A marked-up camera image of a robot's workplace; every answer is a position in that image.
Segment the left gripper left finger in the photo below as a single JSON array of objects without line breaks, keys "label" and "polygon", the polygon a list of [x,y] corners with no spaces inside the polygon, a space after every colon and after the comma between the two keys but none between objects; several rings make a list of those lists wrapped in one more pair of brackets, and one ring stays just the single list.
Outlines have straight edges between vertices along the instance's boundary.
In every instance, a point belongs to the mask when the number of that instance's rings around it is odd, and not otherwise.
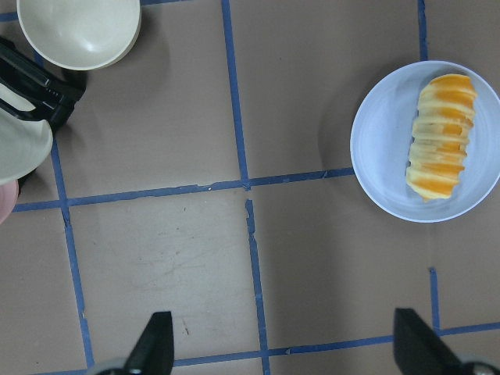
[{"label": "left gripper left finger", "polygon": [[171,312],[155,312],[123,365],[125,374],[171,374],[173,320]]}]

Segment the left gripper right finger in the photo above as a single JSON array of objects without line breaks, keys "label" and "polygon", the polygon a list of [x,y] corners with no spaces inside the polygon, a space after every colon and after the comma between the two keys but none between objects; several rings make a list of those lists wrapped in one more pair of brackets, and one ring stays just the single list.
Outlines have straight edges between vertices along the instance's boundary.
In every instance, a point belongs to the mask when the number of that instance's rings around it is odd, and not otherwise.
[{"label": "left gripper right finger", "polygon": [[414,309],[395,309],[393,355],[405,375],[464,374],[463,362]]}]

